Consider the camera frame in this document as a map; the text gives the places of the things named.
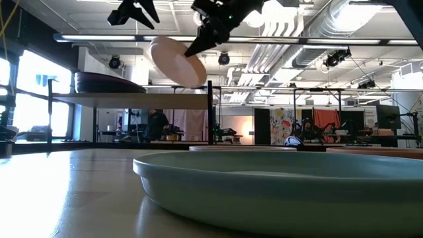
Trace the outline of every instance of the person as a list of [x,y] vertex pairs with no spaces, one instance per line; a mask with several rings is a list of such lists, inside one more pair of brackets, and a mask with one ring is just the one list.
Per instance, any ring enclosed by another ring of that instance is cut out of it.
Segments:
[[150,109],[148,115],[147,136],[150,141],[160,140],[163,128],[169,125],[169,121],[163,112],[155,109]]

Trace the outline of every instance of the red cloth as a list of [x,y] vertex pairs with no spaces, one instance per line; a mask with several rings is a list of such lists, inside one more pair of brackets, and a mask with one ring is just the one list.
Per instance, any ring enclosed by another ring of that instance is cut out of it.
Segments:
[[[333,122],[335,122],[336,128],[339,128],[340,126],[339,115],[337,110],[314,110],[313,116],[315,118],[315,125],[317,127],[322,128],[326,126],[328,123],[333,123]],[[333,138],[325,136],[325,140],[326,142],[333,143]]]

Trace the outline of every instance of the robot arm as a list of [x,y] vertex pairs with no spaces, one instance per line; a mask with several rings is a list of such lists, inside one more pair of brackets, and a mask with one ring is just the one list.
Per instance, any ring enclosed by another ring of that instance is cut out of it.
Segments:
[[[216,47],[229,40],[230,33],[254,10],[262,12],[264,2],[269,0],[194,0],[191,8],[202,18],[202,25],[197,29],[197,38],[188,50],[186,57]],[[299,7],[299,0],[278,0],[284,7]],[[129,18],[154,29],[143,11],[135,4],[140,4],[157,23],[160,22],[153,0],[122,0],[117,10],[112,11],[108,22],[112,26],[126,24]]]

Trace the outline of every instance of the white plate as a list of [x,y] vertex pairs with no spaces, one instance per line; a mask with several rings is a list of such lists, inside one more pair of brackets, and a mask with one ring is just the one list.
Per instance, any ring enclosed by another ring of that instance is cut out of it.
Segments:
[[203,151],[145,155],[154,202],[204,223],[282,237],[423,235],[423,161],[368,155]]

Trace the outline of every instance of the colorful poster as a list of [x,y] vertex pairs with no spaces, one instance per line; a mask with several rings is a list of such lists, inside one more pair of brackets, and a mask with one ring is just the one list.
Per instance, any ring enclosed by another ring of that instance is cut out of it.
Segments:
[[[272,145],[284,145],[285,139],[291,135],[293,113],[293,109],[270,110],[270,143]],[[301,110],[297,110],[297,122],[301,124]]]

